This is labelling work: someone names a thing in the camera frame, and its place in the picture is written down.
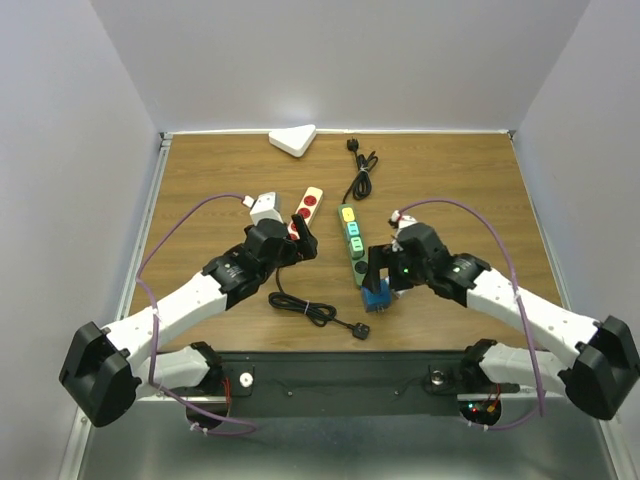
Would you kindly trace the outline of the blue socket adapter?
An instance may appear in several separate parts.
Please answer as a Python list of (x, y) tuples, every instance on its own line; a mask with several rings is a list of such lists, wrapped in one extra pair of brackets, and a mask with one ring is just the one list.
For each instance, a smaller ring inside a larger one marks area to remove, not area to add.
[(361, 287), (360, 293), (366, 313), (384, 311), (392, 303), (392, 293), (389, 288), (389, 281), (387, 278), (380, 281), (378, 293), (373, 293), (364, 286)]

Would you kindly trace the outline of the green power strip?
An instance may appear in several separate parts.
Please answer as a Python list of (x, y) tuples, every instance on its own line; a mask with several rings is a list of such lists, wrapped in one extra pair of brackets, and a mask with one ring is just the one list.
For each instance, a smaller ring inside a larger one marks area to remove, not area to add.
[(360, 289), (368, 270), (368, 248), (363, 238), (355, 206), (343, 203), (338, 206), (337, 212), (351, 272), (356, 287)]

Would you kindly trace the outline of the white red power strip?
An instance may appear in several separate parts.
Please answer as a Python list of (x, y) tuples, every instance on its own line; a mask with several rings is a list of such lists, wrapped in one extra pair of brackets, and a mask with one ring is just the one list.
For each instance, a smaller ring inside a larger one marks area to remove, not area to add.
[[(324, 191), (317, 187), (308, 187), (304, 192), (295, 214), (300, 215), (307, 228), (310, 228), (324, 198)], [(292, 218), (289, 218), (287, 229), (292, 240), (299, 240), (300, 235)]]

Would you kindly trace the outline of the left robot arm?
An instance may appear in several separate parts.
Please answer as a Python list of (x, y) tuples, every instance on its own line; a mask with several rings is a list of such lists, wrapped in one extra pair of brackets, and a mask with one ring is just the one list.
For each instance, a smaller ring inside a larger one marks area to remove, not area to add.
[(155, 380), (157, 350), (201, 321), (255, 295), (278, 268), (311, 260), (318, 241), (300, 214), (296, 233), (264, 218), (246, 227), (246, 239), (212, 259), (187, 283), (144, 310), (74, 333), (59, 381), (95, 427), (122, 417)]

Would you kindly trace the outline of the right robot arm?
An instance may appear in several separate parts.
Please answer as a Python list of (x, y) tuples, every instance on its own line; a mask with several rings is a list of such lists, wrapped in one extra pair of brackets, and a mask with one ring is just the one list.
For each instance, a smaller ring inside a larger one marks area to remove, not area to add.
[(364, 286), (429, 287), (451, 300), (520, 330), (528, 345), (513, 348), (481, 340), (460, 366), (463, 384), (532, 386), (568, 398), (583, 413), (610, 420), (639, 380), (639, 352), (629, 326), (615, 316), (599, 321), (547, 301), (519, 286), (486, 261), (452, 254), (433, 227), (409, 217), (389, 244), (368, 250)]

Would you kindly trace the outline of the green plug adapter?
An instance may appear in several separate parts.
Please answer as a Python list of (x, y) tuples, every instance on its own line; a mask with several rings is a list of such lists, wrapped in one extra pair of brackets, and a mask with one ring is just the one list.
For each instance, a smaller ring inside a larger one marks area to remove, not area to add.
[(359, 236), (352, 237), (349, 240), (348, 248), (352, 259), (359, 259), (365, 254), (364, 245)]

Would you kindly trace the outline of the teal plug adapter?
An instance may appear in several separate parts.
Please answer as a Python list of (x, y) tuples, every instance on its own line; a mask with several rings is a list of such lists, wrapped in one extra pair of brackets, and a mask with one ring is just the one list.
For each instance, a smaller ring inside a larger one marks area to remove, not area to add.
[(360, 229), (359, 229), (358, 223), (357, 222), (346, 223), (346, 225), (345, 225), (345, 234), (346, 234), (348, 239), (351, 239), (351, 238), (354, 238), (354, 237), (359, 237), (360, 236)]

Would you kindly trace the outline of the yellow plug adapter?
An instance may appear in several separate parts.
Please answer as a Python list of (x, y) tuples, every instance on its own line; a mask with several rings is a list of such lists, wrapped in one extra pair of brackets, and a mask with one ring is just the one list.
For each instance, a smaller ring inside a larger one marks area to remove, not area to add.
[(350, 206), (344, 206), (341, 209), (341, 218), (345, 223), (356, 221), (354, 210)]

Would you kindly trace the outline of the white triangular adapter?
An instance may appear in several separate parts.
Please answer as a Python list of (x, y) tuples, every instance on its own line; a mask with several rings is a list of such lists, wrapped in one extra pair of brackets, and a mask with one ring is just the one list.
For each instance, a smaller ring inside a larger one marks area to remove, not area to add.
[(306, 124), (290, 128), (274, 129), (268, 133), (269, 143), (294, 158), (302, 157), (317, 133), (316, 126)]

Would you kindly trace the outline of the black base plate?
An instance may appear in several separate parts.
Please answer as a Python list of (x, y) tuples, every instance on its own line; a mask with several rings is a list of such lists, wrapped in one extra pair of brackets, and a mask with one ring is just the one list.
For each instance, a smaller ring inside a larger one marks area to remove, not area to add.
[(242, 418), (456, 416), (461, 395), (515, 393), (463, 367), (461, 351), (220, 352), (194, 396), (231, 401)]

